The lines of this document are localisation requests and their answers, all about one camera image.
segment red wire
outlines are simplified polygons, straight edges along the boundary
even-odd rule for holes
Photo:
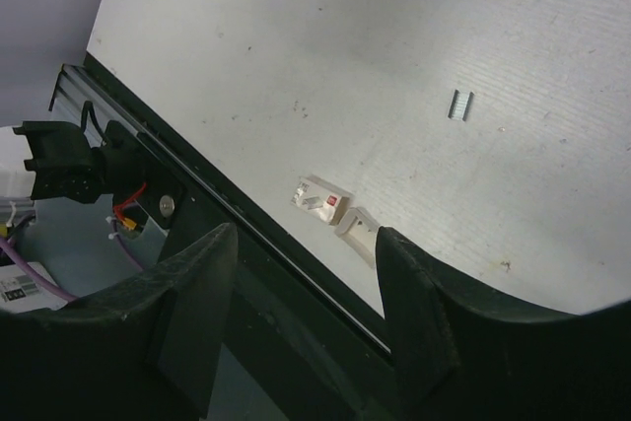
[[[136,192],[134,192],[131,196],[129,196],[127,199],[125,199],[123,202],[121,202],[120,204],[116,204],[113,207],[114,210],[114,216],[116,216],[116,218],[120,221],[123,222],[125,219],[125,216],[122,215],[122,210],[128,206],[129,204],[131,204],[132,202],[134,202],[136,199],[138,199],[140,197],[140,195],[145,192],[145,189],[147,188],[147,183],[143,182],[142,186],[140,186],[140,189],[138,189]]]

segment white table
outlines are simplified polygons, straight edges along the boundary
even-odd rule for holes
[[[631,0],[103,0],[88,49],[380,313],[299,175],[526,300],[631,296]]]

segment round metal bolt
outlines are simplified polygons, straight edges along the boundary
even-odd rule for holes
[[[175,212],[175,201],[168,194],[160,198],[160,214],[162,217],[171,217]]]

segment small metallic object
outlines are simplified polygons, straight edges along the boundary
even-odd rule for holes
[[[160,198],[160,214],[162,217],[171,217],[175,212],[175,201],[172,197],[165,194]]]
[[[473,102],[474,94],[469,93],[468,96],[465,94],[461,94],[458,89],[456,89],[456,93],[454,94],[454,100],[452,101],[452,106],[450,107],[450,113],[448,117],[451,120],[466,120],[466,116],[469,112],[469,107]]]

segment purple wire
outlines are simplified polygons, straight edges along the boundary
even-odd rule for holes
[[[53,295],[61,298],[62,300],[66,300],[68,302],[74,301],[77,299],[76,296],[71,295],[65,290],[62,290],[54,283],[50,283],[43,276],[37,273],[29,263],[24,260],[20,254],[7,242],[4,237],[0,237],[0,248],[6,253],[6,255],[13,260],[13,262],[18,265],[18,267],[24,271],[27,275],[31,277],[33,281],[35,281],[39,286],[49,291]]]
[[[111,229],[114,232],[114,239],[118,242],[118,245],[120,246],[120,249],[125,254],[125,256],[129,260],[129,262],[133,266],[135,266],[138,270],[145,271],[145,268],[140,264],[140,262],[136,259],[136,257],[131,254],[131,252],[129,251],[129,249],[125,245],[125,242],[122,241],[122,238],[118,234],[118,223],[117,223],[117,221],[115,219],[111,220]]]

